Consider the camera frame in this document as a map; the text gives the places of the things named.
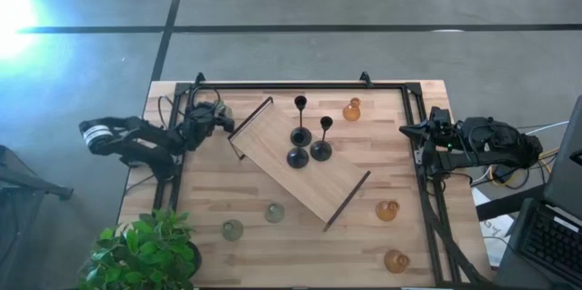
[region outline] black keyboard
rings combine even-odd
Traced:
[[[519,251],[557,275],[582,284],[582,236],[579,229],[576,232],[561,225],[554,216],[570,222],[553,210],[538,206],[529,220]]]

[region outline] wooden tabletop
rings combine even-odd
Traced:
[[[420,82],[427,110],[433,105],[449,108],[443,81],[408,82]],[[144,119],[161,125],[157,98],[173,97],[175,85],[176,82],[152,83]],[[372,174],[334,225],[323,233],[325,222],[252,160],[239,161],[226,139],[227,133],[217,129],[194,153],[186,154],[178,201],[178,211],[190,212],[188,223],[196,230],[193,242],[202,253],[202,268],[193,278],[195,286],[434,285],[410,144],[398,132],[398,127],[406,123],[399,90],[220,93],[232,108],[237,125],[269,96],[286,114],[298,118],[293,100],[304,95],[304,126],[318,134],[319,119],[331,116],[334,124],[326,140],[334,151]],[[352,97],[361,99],[361,117],[347,122],[342,109]],[[201,91],[197,99],[212,101],[214,97]],[[163,101],[166,121],[170,109]],[[413,113],[418,122],[417,112]],[[151,171],[146,167],[134,169],[127,186],[149,175]],[[154,180],[132,189],[124,198],[119,222],[133,221],[138,214],[150,212],[155,191]],[[468,181],[462,176],[448,179],[445,198],[453,237],[479,272],[490,275]],[[398,215],[391,222],[376,216],[376,205],[384,200],[400,204]],[[278,224],[265,220],[265,209],[273,202],[285,208],[285,219]],[[236,242],[228,242],[221,235],[221,225],[229,219],[238,219],[244,225],[243,236]],[[448,279],[447,255],[438,242]],[[410,257],[410,266],[402,274],[391,274],[384,267],[384,254],[392,249]]]

